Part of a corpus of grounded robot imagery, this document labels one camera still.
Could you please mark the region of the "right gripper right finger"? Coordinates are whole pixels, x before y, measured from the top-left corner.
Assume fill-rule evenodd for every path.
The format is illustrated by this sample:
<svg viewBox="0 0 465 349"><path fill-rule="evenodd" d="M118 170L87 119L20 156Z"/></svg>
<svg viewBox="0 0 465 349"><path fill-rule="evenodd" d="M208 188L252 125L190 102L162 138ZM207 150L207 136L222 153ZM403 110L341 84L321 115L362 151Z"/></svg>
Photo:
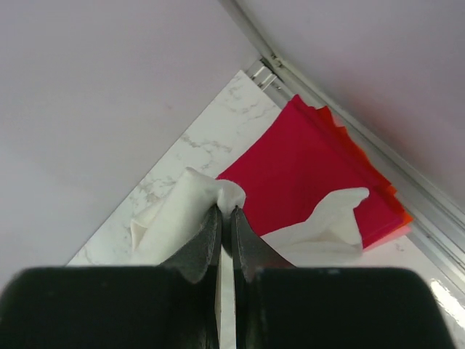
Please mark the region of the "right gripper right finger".
<svg viewBox="0 0 465 349"><path fill-rule="evenodd" d="M402 268L298 268L230 218L238 348L453 348L424 280Z"/></svg>

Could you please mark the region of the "folded magenta t shirt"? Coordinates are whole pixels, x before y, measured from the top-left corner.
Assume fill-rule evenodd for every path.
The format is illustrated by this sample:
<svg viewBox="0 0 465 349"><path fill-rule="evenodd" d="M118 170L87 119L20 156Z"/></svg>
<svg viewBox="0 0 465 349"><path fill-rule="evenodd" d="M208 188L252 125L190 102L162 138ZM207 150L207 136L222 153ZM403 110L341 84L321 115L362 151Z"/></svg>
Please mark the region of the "folded magenta t shirt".
<svg viewBox="0 0 465 349"><path fill-rule="evenodd" d="M367 188L355 209L362 243L402 222L375 190L375 180L338 143L315 108L294 96L270 128L218 178L246 192L243 210L253 231L266 236L304 222L335 190Z"/></svg>

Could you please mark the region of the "right aluminium side rail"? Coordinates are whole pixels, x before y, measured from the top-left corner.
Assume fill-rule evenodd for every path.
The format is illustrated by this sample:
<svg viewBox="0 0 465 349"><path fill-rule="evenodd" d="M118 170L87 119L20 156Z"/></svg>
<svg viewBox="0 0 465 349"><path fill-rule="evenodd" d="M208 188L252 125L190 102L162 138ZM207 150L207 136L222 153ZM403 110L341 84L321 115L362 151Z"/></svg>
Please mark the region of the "right aluminium side rail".
<svg viewBox="0 0 465 349"><path fill-rule="evenodd" d="M464 211L460 207L312 82L287 68L273 67L264 58L246 73L279 107L294 95L308 105L329 107L375 168L397 189L397 197L414 218L408 238L456 286L464 287Z"/></svg>

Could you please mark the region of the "right aluminium corner post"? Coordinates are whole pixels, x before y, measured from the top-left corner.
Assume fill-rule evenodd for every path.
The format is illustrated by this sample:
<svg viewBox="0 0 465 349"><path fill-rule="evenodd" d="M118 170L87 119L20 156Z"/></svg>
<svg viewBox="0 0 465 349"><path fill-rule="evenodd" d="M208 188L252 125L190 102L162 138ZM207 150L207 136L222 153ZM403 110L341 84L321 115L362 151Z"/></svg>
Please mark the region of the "right aluminium corner post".
<svg viewBox="0 0 465 349"><path fill-rule="evenodd" d="M275 71L277 56L265 32L246 9L245 1L219 0L222 7L262 57L264 65Z"/></svg>

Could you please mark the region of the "white robot print t shirt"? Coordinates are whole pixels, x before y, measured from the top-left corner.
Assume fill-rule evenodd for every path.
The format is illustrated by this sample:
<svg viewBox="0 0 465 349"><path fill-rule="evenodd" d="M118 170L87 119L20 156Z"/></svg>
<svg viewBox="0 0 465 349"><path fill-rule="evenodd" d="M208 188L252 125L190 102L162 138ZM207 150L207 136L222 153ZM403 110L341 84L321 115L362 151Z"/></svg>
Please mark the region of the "white robot print t shirt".
<svg viewBox="0 0 465 349"><path fill-rule="evenodd" d="M327 194L304 222L258 236L244 190L186 168L131 223L127 348L327 344L316 283L326 266L360 255L354 210L366 188Z"/></svg>

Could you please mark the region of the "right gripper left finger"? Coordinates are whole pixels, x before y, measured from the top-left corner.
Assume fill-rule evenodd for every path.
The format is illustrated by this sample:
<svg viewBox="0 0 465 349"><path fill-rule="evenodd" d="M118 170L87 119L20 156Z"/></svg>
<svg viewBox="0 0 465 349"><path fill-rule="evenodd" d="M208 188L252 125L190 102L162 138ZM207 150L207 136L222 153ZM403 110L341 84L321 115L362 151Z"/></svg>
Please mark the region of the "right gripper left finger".
<svg viewBox="0 0 465 349"><path fill-rule="evenodd" d="M218 348L222 214L157 266L29 268L1 293L3 348Z"/></svg>

